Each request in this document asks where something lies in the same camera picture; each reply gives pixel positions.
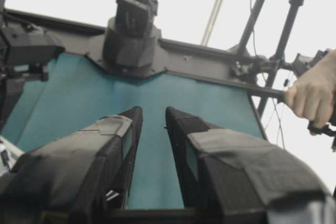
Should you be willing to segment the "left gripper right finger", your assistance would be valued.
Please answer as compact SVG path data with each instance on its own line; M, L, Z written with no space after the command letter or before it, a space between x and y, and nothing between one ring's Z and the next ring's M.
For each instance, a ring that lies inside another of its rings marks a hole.
M222 223L333 223L333 197L318 175L282 148L168 107L183 203Z

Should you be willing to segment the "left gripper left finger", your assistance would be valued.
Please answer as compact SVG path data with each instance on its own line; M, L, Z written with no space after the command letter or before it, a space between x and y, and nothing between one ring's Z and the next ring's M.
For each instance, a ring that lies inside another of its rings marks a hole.
M1 223L104 223L125 210L142 123L135 106L24 153L1 177Z

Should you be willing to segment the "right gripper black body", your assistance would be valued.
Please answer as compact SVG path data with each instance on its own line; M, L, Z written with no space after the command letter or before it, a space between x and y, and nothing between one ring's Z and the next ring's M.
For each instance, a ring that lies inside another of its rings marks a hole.
M1 28L1 80L24 78L47 81L47 65L65 52L63 43L45 29L34 26Z

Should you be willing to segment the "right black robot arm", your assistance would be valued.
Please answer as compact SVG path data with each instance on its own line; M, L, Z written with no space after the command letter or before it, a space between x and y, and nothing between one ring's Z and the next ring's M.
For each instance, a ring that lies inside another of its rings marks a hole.
M116 0L106 27L1 8L1 17L29 28L46 28L66 53L84 56L108 74L137 80L166 72L161 30L154 25L157 0Z

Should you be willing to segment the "person's bare hand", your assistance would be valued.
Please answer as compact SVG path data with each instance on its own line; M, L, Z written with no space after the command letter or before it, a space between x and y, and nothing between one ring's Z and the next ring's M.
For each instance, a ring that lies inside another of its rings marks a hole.
M335 106L335 50L300 76L285 92L285 103L317 129L331 119Z

